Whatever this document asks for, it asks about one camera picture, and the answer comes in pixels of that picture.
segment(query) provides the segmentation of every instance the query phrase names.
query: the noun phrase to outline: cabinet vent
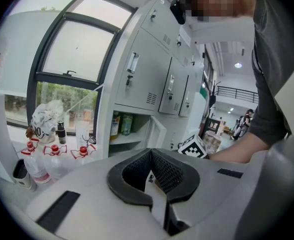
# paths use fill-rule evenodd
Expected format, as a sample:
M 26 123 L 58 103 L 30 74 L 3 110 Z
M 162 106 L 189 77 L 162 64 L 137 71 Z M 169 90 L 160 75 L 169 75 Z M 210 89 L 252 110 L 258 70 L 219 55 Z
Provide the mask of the cabinet vent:
M 173 108 L 173 110 L 176 110 L 176 111 L 177 111 L 178 108 L 179 108 L 179 103 L 176 103 L 176 104 L 175 104 L 175 107 Z
M 162 39 L 162 40 L 164 40 L 164 41 L 167 43 L 167 38 L 168 38 L 168 36 L 165 34 L 165 35 L 163 36 L 163 39 Z
M 156 98 L 157 98 L 157 95 L 155 94 L 152 94 L 152 93 L 148 93 L 148 96 L 147 96 L 147 101 L 146 103 L 148 104 L 151 104 L 151 105 L 155 105 L 156 103 Z

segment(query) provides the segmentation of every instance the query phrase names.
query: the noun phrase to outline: person in background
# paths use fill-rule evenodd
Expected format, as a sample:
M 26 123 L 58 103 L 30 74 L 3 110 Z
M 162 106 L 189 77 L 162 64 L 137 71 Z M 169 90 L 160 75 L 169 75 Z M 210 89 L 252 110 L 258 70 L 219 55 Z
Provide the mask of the person in background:
M 210 159 L 248 163 L 291 133 L 275 96 L 294 72 L 294 21 L 280 0 L 182 0 L 181 8 L 201 22 L 251 17 L 254 48 L 251 53 L 258 107 L 248 133 L 235 145 Z
M 245 133 L 248 132 L 249 127 L 251 126 L 251 117 L 253 114 L 252 109 L 248 109 L 245 116 L 241 120 L 241 125 L 239 124 L 240 130 L 238 132 L 235 132 L 232 136 L 231 139 L 236 141 L 238 138 L 241 138 L 242 136 L 245 135 Z

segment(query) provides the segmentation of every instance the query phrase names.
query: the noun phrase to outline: window frame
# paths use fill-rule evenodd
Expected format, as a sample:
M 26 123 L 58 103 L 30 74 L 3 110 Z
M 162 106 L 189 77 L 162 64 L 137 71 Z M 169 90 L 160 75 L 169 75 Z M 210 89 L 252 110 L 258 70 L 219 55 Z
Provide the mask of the window frame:
M 10 8 L 6 11 L 6 15 L 4 15 L 2 21 L 5 19 L 6 16 L 10 13 L 11 9 L 19 2 L 20 0 L 15 0 Z M 28 78 L 28 84 L 27 84 L 27 95 L 26 95 L 26 112 L 27 112 L 27 122 L 30 122 L 32 119 L 32 115 L 36 109 L 36 100 L 37 100 L 37 84 L 38 82 L 47 82 L 52 84 L 59 84 L 59 85 L 66 85 L 66 86 L 72 86 L 76 88 L 83 88 L 88 90 L 94 90 L 97 87 L 101 86 L 105 82 L 106 73 L 110 64 L 110 60 L 113 56 L 113 53 L 115 51 L 115 48 L 117 47 L 118 41 L 121 38 L 124 29 L 127 27 L 128 23 L 132 19 L 133 15 L 137 11 L 137 7 L 133 8 L 126 3 L 120 1 L 120 0 L 104 0 L 108 3 L 112 3 L 118 7 L 121 7 L 127 11 L 129 11 L 131 14 L 128 17 L 127 21 L 123 25 L 122 28 L 118 28 L 108 22 L 102 21 L 100 19 L 73 13 L 72 11 L 84 0 L 72 0 L 70 3 L 66 5 L 66 7 L 60 11 L 58 16 L 54 19 L 54 21 L 51 23 L 49 28 L 47 29 L 45 35 L 43 36 L 38 49 L 36 51 L 36 54 L 34 56 L 33 62 L 31 64 L 30 72 L 29 72 L 29 78 Z M 101 68 L 98 74 L 97 81 L 90 81 L 78 77 L 72 77 L 72 76 L 65 76 L 65 75 L 59 75 L 55 73 L 50 72 L 42 72 L 44 62 L 46 60 L 47 54 L 49 52 L 49 49 L 55 40 L 56 35 L 59 33 L 59 30 L 63 26 L 65 21 L 73 21 L 78 22 L 81 24 L 87 24 L 96 28 L 100 28 L 104 31 L 110 32 L 114 34 L 109 47 L 107 49 L 107 52 L 103 58 Z M 96 137 L 97 132 L 97 117 L 99 112 L 99 105 L 101 101 L 101 95 L 102 95 L 102 88 L 99 88 L 97 90 L 97 100 L 96 100 L 96 106 L 94 110 L 94 118 L 93 118 L 93 136 Z M 18 120 L 12 120 L 7 118 L 7 124 L 15 127 L 21 127 L 21 128 L 27 128 L 26 123 L 20 122 Z M 75 135 L 74 131 L 68 131 L 68 135 Z

